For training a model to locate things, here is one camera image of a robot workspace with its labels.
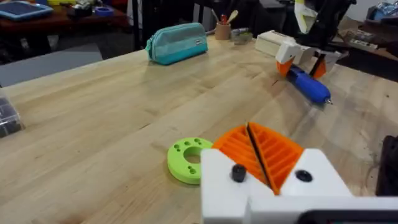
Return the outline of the finger of the white orange right gripper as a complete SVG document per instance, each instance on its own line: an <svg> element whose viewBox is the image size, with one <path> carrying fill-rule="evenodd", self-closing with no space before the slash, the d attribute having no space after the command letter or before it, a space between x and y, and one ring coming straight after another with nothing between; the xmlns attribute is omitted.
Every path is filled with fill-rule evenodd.
<svg viewBox="0 0 398 224"><path fill-rule="evenodd" d="M310 71L310 76L314 79L319 79L333 68L334 64L341 58L342 53L324 50L316 50L316 52L318 53L318 59Z"/></svg>
<svg viewBox="0 0 398 224"><path fill-rule="evenodd" d="M294 40L285 40L281 43L275 59L278 72L285 77L296 57L302 53L302 48Z"/></svg>

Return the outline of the white orange left gripper left finger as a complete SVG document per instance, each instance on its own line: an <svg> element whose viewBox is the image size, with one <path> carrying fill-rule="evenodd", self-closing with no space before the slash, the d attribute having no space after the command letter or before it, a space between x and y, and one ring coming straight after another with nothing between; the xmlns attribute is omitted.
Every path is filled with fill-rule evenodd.
<svg viewBox="0 0 398 224"><path fill-rule="evenodd" d="M203 223L251 223L252 203L274 196L247 126L227 131L200 157Z"/></svg>

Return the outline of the white orange left gripper right finger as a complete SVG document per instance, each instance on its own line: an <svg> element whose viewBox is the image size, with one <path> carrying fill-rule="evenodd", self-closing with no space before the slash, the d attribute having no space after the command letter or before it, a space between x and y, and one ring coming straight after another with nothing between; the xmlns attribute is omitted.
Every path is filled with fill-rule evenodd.
<svg viewBox="0 0 398 224"><path fill-rule="evenodd" d="M275 195L350 197L352 193L322 150L304 148L260 124L248 123L248 134Z"/></svg>

